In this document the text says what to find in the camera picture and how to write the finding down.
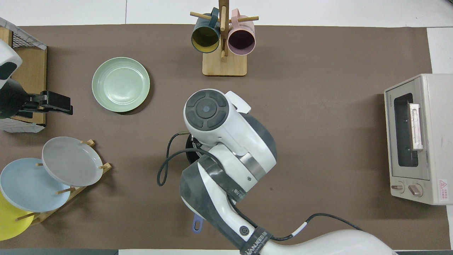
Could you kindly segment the brown table mat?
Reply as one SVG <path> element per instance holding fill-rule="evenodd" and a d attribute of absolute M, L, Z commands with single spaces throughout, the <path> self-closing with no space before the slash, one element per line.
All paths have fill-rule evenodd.
<path fill-rule="evenodd" d="M 431 72 L 425 28 L 257 26 L 245 77 L 206 77 L 191 45 L 192 25 L 24 27 L 47 44 L 47 88 L 71 98 L 73 115 L 49 113 L 39 133 L 0 132 L 0 171 L 39 158 L 45 142 L 96 141 L 113 168 L 41 224 L 0 242 L 9 248 L 211 249 L 235 247 L 211 224 L 191 231 L 179 195 L 185 155 L 156 173 L 168 140 L 185 130 L 183 106 L 199 89 L 233 91 L 272 134 L 277 165 L 240 210 L 276 236 L 313 213 L 351 221 L 395 250 L 450 249 L 444 206 L 390 193 L 383 92 Z M 92 93 L 96 69 L 115 57 L 149 73 L 146 100 L 109 111 Z"/>

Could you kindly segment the wooden mug tree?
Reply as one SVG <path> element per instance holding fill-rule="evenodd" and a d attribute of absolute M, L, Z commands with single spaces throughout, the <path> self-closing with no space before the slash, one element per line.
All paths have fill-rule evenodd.
<path fill-rule="evenodd" d="M 229 0 L 218 0 L 220 23 L 219 47 L 212 53 L 202 53 L 202 73 L 205 76 L 220 77 L 243 77 L 247 74 L 247 56 L 239 56 L 228 49 L 227 39 L 229 26 L 231 25 L 232 11 L 229 8 Z M 191 12 L 191 16 L 209 19 L 205 13 Z M 258 16 L 239 19 L 242 21 L 257 21 Z"/>

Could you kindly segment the pink mug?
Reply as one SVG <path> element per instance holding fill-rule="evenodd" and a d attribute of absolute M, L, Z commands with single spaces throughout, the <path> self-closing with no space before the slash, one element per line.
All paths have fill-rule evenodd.
<path fill-rule="evenodd" d="M 228 33 L 228 49 L 239 56 L 250 54 L 256 45 L 256 33 L 253 21 L 242 21 L 239 19 L 246 18 L 242 16 L 236 8 L 232 11 L 231 25 Z"/>

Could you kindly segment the dark teal mug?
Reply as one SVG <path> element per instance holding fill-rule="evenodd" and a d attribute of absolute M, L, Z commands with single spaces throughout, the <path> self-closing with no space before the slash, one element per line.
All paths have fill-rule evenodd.
<path fill-rule="evenodd" d="M 197 19 L 191 34 L 191 43 L 201 53 L 212 53 L 219 47 L 220 42 L 220 23 L 217 21 L 219 9 L 213 7 L 211 13 L 205 15 L 209 16 L 209 19 Z"/>

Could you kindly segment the yellow plate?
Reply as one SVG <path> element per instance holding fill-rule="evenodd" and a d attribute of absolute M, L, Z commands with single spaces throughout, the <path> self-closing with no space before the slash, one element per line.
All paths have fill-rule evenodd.
<path fill-rule="evenodd" d="M 26 231 L 33 221 L 33 216 L 19 221 L 16 221 L 16 219 L 29 213 L 31 212 L 13 206 L 0 192 L 0 242 L 16 237 Z"/>

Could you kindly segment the beige toaster oven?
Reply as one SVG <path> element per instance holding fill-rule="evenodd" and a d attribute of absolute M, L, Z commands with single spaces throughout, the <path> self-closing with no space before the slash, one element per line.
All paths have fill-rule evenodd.
<path fill-rule="evenodd" d="M 384 102 L 391 195 L 453 205 L 453 74 L 419 74 Z"/>

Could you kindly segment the light green plate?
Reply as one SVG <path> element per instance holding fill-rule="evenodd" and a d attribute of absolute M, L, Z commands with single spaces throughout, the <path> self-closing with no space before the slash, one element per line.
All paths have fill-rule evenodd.
<path fill-rule="evenodd" d="M 146 68 L 128 57 L 102 63 L 92 78 L 92 93 L 100 106 L 113 112 L 129 112 L 146 100 L 151 79 Z"/>

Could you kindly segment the light blue plate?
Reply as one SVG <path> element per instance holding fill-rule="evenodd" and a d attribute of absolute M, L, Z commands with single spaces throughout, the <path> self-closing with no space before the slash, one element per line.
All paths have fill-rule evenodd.
<path fill-rule="evenodd" d="M 0 191 L 15 207 L 45 213 L 63 206 L 70 192 L 57 194 L 69 188 L 47 173 L 37 158 L 22 158 L 8 163 L 0 173 Z"/>

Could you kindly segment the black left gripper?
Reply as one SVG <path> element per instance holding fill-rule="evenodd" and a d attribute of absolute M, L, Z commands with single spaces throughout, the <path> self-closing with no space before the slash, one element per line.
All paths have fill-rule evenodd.
<path fill-rule="evenodd" d="M 73 115 L 71 98 L 52 91 L 42 91 L 39 95 L 32 96 L 30 103 L 31 112 L 59 112 L 67 115 Z"/>

